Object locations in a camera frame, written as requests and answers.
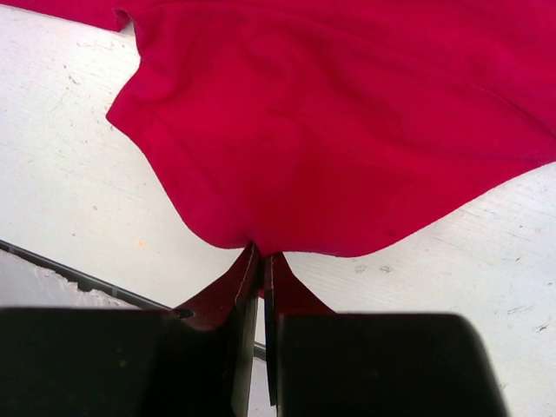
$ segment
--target white painted wood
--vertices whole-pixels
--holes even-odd
[[[136,308],[0,250],[0,308],[12,307]]]
[[[0,6],[0,239],[174,306],[238,251],[175,212],[105,114],[139,58],[122,34]]]
[[[169,306],[223,273],[239,251],[188,231],[104,118],[138,63],[132,30],[4,6],[0,30],[0,239]],[[513,415],[556,415],[554,180],[555,164],[523,175],[376,254],[288,260],[338,310],[465,315]]]

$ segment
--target red cloth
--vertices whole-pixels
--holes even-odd
[[[219,247],[366,254],[556,161],[554,0],[8,3],[125,10],[108,118]]]

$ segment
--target hole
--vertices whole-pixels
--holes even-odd
[[[195,315],[195,311],[190,310],[188,308],[185,308],[184,310],[179,310],[177,312],[177,316],[180,319],[190,319],[191,317],[193,317]]]

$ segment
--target black object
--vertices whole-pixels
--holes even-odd
[[[262,286],[280,416],[506,415],[464,319],[336,314],[254,246],[173,311],[0,309],[0,415],[245,416]]]
[[[114,284],[110,284],[109,282],[99,280],[94,276],[87,275],[81,271],[77,271],[76,269],[67,267],[59,262],[52,261],[51,259],[47,259],[43,256],[34,254],[29,250],[19,248],[18,246],[12,245],[8,242],[0,241],[0,250],[15,255],[25,261],[32,263],[33,265],[37,265],[38,267],[50,269],[56,272],[57,274],[63,276],[66,280],[75,282],[77,284],[77,287],[82,291],[87,292],[92,289],[103,291],[105,294],[108,294],[111,297],[117,298],[122,301],[126,301],[128,304],[131,304],[139,308],[144,308],[147,310],[154,309],[154,310],[168,311],[172,309],[158,302],[134,294],[128,291],[127,289],[119,288]],[[180,312],[179,315],[180,318],[188,318],[188,314],[190,314],[190,312],[182,311]],[[264,345],[261,345],[260,343],[256,342],[254,344],[254,354],[255,354],[255,358],[265,361],[266,349]]]

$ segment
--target red shirt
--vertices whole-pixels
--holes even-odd
[[[108,119],[202,239],[362,255],[556,161],[554,0],[0,0],[119,30]]]

